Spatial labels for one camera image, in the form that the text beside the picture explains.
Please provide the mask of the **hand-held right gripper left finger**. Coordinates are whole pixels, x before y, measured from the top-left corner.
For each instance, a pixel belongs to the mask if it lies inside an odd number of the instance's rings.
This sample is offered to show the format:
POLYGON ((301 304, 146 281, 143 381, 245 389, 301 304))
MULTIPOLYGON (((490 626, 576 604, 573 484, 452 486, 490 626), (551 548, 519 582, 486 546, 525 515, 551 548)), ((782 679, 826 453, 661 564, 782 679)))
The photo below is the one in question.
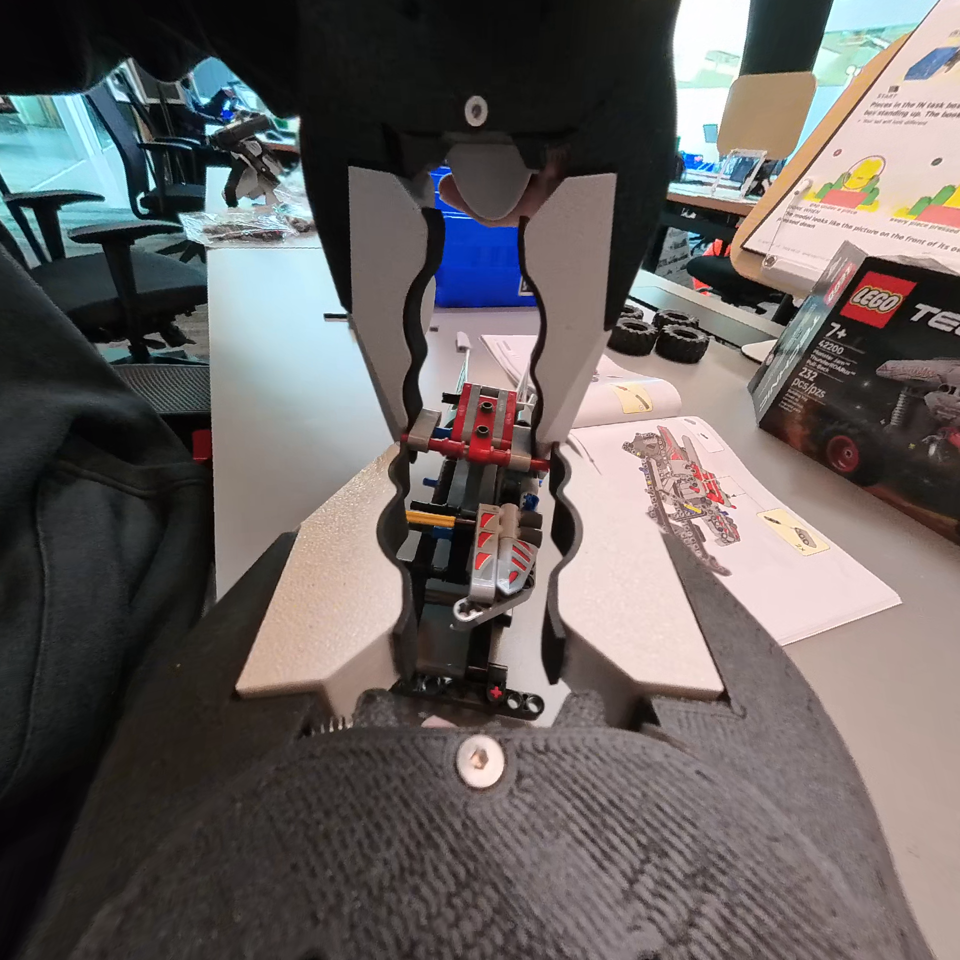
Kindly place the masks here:
POLYGON ((236 683, 243 698, 315 694, 352 710, 417 664, 405 446, 393 443, 299 527, 236 683))

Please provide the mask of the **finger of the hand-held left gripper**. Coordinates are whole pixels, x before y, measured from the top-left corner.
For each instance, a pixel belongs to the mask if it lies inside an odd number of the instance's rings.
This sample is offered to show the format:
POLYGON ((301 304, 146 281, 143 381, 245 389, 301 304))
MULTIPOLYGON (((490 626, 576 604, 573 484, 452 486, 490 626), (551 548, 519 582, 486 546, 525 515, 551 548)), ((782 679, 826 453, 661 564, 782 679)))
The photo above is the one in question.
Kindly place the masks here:
POLYGON ((521 271, 540 315, 531 359, 537 449, 568 437, 607 342, 616 186, 612 173, 570 176, 520 233, 521 271))
POLYGON ((351 320, 390 436, 424 407, 421 372, 445 243, 428 170, 348 170, 351 320))

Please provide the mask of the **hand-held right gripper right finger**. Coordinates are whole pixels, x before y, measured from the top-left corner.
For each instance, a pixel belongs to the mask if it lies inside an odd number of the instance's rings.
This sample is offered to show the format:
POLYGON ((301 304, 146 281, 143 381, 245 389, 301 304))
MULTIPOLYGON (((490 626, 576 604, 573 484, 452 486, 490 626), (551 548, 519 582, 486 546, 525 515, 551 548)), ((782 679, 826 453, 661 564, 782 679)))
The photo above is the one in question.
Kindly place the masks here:
POLYGON ((725 686, 673 558, 674 539, 619 493, 575 442, 554 448, 550 528, 558 562, 545 594, 541 660, 551 685, 599 696, 633 727, 658 697, 714 702, 725 686))

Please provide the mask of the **toy brick truck model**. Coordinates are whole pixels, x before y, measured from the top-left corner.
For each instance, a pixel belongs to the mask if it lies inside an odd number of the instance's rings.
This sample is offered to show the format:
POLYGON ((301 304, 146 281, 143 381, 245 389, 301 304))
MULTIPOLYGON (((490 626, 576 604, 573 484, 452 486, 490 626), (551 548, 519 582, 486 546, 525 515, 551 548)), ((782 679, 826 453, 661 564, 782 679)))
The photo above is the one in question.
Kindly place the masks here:
POLYGON ((533 402, 518 390, 463 381, 439 411, 421 410, 403 436, 436 454, 429 501, 406 521, 417 543, 411 578, 419 653, 396 691, 483 714, 534 721, 542 696, 512 688, 497 641, 537 583, 544 538, 540 490, 549 462, 535 455, 533 402))

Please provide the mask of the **person's left forearm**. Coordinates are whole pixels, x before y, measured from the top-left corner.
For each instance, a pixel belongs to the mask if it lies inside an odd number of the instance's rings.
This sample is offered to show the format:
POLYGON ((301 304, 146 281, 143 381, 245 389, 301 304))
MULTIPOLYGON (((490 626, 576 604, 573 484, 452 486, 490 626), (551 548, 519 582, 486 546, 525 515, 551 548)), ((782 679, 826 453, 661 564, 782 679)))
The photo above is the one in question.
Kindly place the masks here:
POLYGON ((214 58, 274 113, 300 111, 295 2, 3 1, 1 15, 4 94, 85 92, 128 59, 173 82, 214 58))

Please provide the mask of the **person's left hand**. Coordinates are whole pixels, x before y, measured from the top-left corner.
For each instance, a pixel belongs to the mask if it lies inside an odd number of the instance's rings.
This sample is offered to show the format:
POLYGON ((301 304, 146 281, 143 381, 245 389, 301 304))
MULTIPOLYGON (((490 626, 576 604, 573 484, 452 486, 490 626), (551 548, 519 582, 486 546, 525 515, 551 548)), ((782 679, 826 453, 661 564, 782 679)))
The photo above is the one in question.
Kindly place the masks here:
POLYGON ((565 178, 560 168, 553 165, 544 167, 531 175, 523 194, 504 216, 498 219, 484 217, 477 213, 463 198, 452 174, 445 175, 438 184, 438 196, 453 210, 458 210, 485 227, 512 228, 520 225, 522 219, 530 219, 546 203, 565 178))

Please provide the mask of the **blue plastic bin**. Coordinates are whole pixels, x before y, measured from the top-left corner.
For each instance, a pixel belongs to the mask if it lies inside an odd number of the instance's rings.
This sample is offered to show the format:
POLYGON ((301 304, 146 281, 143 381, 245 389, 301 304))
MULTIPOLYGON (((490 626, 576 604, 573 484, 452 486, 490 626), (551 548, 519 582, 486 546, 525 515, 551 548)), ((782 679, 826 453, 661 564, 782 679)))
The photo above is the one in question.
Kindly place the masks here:
POLYGON ((536 306, 525 284, 516 226, 486 226, 440 197, 439 184, 450 174, 446 166, 430 173, 436 208, 444 222, 444 245, 436 273, 435 304, 440 308, 536 306))

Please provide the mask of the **black device on stand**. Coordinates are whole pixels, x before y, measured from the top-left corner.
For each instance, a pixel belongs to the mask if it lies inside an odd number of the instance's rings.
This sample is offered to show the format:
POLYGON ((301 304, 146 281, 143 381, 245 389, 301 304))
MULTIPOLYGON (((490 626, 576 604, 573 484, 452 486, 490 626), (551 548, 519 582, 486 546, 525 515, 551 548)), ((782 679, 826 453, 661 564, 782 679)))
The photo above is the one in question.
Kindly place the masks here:
POLYGON ((209 137, 211 145, 230 157, 229 172, 222 188, 222 198, 229 209, 237 209, 240 202, 263 200, 267 207, 277 202, 281 185, 282 165, 258 138, 270 129, 269 119, 262 114, 234 121, 209 137))

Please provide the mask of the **open instruction booklet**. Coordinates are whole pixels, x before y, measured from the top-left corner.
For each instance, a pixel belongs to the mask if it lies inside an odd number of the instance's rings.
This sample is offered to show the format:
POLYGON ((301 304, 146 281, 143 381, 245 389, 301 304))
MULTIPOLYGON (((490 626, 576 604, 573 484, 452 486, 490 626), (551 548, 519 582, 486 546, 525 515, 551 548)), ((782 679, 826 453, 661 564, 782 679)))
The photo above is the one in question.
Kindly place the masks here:
POLYGON ((563 450, 583 525, 575 561, 602 563, 615 599, 654 596, 647 567, 686 546, 780 645, 902 604, 750 473, 668 381, 602 354, 563 450))

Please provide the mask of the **clear acrylic stand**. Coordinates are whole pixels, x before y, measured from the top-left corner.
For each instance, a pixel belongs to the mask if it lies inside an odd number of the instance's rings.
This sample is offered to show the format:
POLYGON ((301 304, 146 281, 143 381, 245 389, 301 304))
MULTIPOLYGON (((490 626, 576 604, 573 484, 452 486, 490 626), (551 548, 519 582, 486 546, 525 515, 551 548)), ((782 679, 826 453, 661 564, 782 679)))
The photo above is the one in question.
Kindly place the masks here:
POLYGON ((709 194, 723 200, 744 200, 758 178, 766 150, 734 149, 721 156, 709 194))

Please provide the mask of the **tan rounded panel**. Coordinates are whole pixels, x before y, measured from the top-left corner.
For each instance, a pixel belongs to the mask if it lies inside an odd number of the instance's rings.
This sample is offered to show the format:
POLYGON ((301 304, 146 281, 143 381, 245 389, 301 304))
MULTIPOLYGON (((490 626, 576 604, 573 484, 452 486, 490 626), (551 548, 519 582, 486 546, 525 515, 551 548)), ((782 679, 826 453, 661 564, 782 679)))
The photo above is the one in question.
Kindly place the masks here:
POLYGON ((811 71, 739 76, 718 128, 718 155, 754 151, 769 161, 787 159, 798 146, 816 88, 811 71))

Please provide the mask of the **person's dark hoodie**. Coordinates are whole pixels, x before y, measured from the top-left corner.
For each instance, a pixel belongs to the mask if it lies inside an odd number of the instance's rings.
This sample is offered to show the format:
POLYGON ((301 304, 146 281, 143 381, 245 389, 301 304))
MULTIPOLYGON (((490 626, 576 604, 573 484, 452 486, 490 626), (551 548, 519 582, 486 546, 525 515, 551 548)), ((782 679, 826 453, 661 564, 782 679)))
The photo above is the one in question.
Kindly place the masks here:
POLYGON ((133 673, 199 619, 212 490, 6 250, 1 275, 1 952, 14 958, 133 673))

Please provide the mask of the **black office chair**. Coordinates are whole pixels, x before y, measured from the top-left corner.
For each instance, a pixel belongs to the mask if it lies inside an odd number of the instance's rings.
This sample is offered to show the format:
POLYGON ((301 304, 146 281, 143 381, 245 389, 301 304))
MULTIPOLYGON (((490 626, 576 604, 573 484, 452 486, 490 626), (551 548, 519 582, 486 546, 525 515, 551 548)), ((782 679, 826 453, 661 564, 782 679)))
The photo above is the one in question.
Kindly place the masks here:
POLYGON ((175 234, 173 224, 116 221, 64 231, 63 208, 105 199, 86 190, 15 192, 4 179, 1 185, 2 201, 36 262, 29 262, 5 224, 3 247, 88 342, 125 342, 132 363, 151 362, 155 350, 195 344, 177 319, 207 304, 205 272, 138 246, 148 237, 175 234))
POLYGON ((182 214, 206 208, 199 182, 199 146, 184 138, 143 139, 134 113, 117 102, 106 83, 83 94, 119 154, 130 208, 141 220, 178 222, 182 214))

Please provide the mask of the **black toy set box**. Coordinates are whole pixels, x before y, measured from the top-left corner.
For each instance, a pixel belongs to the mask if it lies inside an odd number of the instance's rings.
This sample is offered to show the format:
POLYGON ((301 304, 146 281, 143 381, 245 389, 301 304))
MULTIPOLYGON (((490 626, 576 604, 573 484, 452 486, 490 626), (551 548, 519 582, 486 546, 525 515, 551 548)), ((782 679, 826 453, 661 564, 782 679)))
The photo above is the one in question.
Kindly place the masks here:
POLYGON ((758 426, 959 539, 959 278, 843 243, 750 380, 758 426))

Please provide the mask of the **instruction sign board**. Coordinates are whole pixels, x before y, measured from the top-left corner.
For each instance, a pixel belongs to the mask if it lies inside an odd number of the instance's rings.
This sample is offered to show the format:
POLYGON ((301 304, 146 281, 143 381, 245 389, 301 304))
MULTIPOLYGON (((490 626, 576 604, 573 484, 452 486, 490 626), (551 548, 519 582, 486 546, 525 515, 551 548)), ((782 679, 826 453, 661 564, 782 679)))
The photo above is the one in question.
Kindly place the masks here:
POLYGON ((744 276, 795 296, 845 244, 958 274, 958 2, 872 61, 737 234, 744 276))

